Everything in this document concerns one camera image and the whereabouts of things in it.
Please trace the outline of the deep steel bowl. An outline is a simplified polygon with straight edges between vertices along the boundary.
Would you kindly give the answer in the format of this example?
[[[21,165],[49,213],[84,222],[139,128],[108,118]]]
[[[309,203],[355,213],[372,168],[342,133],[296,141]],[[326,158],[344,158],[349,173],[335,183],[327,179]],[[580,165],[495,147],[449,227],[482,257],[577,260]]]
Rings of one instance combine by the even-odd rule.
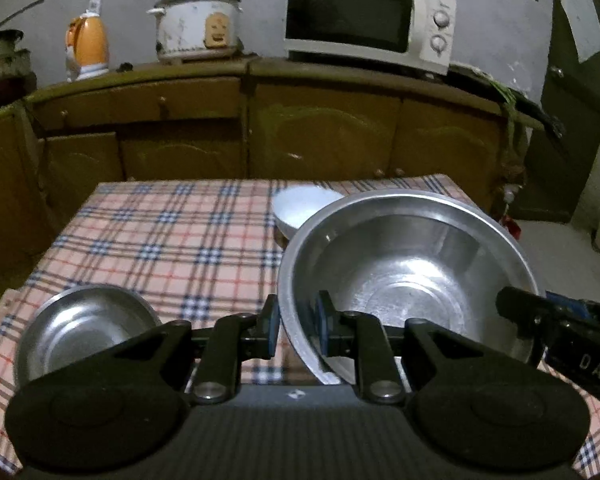
[[[339,311],[401,327],[424,318],[531,364],[540,349],[498,315],[496,295],[544,289],[514,238],[484,212],[433,192],[381,190],[343,197],[302,224],[284,251],[277,297],[287,337],[323,385],[353,382],[351,359],[326,358],[317,336],[319,292]]]

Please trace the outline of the white shallow bowl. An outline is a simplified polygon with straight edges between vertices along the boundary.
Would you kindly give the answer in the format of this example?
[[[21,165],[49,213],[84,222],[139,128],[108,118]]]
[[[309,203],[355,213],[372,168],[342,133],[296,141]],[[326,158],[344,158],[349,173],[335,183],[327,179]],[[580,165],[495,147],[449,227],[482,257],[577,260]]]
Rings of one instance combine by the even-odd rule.
[[[294,185],[277,192],[272,199],[275,225],[290,240],[302,224],[343,195],[318,185]]]

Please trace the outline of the small steel dish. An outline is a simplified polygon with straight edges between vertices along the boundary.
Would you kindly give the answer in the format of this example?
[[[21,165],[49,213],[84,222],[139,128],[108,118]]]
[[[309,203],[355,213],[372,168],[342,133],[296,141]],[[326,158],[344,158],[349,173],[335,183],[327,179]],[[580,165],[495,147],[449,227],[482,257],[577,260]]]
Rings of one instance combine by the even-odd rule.
[[[94,284],[60,292],[38,308],[18,341],[16,387],[159,325],[151,305],[129,289]]]

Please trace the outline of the red object on floor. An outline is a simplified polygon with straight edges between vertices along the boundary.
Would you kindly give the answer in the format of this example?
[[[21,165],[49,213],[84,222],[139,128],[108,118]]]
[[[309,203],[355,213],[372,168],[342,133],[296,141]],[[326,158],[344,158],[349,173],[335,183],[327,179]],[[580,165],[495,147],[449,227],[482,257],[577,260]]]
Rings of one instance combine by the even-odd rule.
[[[521,227],[511,216],[504,214],[500,219],[500,225],[506,229],[515,240],[520,240]]]

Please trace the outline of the plaid tablecloth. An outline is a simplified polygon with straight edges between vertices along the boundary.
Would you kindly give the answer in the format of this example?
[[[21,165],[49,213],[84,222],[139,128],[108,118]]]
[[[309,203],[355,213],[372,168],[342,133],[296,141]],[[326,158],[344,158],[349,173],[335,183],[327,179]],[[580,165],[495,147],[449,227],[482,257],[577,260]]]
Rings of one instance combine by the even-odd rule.
[[[247,312],[274,290],[282,258],[272,199],[278,181],[102,183],[23,285],[0,301],[0,468],[19,460],[4,428],[17,342],[58,292],[91,284],[137,292],[165,321],[204,327]]]

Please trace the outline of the green cloth on cabinet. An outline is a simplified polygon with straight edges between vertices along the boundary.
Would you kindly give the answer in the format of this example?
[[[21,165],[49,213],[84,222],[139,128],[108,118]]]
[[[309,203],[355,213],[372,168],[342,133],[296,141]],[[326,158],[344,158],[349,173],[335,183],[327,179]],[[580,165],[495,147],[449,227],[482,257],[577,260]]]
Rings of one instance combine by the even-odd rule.
[[[506,133],[505,160],[511,165],[524,166],[535,133],[557,139],[564,133],[564,125],[556,117],[546,114],[524,92],[503,84],[479,67],[452,62],[445,81],[452,87],[498,104]]]

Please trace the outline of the brown wooden cabinet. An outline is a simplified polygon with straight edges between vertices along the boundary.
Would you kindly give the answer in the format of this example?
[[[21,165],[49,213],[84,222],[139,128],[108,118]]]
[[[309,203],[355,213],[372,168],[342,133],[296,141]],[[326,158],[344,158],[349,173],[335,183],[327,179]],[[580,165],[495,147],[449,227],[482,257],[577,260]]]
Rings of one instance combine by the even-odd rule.
[[[524,183],[502,119],[445,78],[278,58],[123,64],[47,88],[33,72],[0,80],[0,288],[104,182],[446,174],[492,211]]]

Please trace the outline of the white rice cooker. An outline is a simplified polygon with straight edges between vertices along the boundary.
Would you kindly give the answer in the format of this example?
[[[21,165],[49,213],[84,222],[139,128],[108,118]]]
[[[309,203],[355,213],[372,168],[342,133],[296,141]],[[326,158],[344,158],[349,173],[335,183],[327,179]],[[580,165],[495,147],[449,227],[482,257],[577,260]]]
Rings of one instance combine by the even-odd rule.
[[[230,58],[242,52],[242,0],[159,0],[146,13],[156,20],[161,63]]]

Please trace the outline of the dark door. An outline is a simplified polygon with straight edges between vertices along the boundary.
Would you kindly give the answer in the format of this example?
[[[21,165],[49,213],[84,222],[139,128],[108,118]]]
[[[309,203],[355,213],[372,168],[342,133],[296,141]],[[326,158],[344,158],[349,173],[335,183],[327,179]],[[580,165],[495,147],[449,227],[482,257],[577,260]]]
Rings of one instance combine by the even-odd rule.
[[[568,222],[600,147],[600,0],[554,0],[541,96],[548,123],[532,133],[520,220]]]

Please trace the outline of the white microwave oven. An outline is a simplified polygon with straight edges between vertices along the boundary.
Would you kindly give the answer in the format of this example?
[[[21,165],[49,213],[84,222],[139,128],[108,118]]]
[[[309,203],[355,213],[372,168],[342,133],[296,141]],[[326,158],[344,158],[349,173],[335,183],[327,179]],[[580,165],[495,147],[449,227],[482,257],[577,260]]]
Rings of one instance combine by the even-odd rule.
[[[287,0],[284,49],[444,75],[456,0]]]

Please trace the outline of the orange electric kettle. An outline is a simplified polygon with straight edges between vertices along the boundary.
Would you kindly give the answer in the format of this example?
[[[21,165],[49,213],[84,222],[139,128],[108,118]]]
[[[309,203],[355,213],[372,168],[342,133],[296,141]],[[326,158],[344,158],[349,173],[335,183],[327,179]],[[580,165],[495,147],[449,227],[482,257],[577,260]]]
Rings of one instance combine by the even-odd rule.
[[[101,10],[102,0],[90,0],[86,10],[68,26],[65,46],[69,82],[109,72],[108,38],[100,16]]]

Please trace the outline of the steel steamer pot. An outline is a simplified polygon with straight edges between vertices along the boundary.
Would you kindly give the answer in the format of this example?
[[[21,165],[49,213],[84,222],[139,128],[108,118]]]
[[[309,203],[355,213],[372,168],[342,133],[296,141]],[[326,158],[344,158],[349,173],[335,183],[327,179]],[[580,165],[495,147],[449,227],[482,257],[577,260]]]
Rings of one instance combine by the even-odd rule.
[[[30,51],[18,49],[22,38],[21,30],[0,30],[0,80],[32,73]]]

